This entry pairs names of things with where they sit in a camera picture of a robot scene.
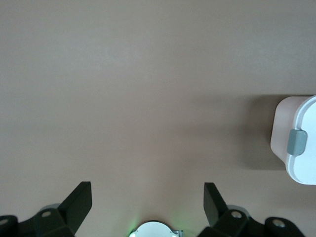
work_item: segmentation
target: container lid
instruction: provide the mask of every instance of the container lid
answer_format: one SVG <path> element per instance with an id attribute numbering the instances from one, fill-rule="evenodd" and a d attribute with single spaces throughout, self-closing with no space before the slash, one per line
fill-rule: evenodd
<path id="1" fill-rule="evenodd" d="M 287 153 L 288 174 L 301 184 L 316 185 L 316 96 L 297 109 Z"/>

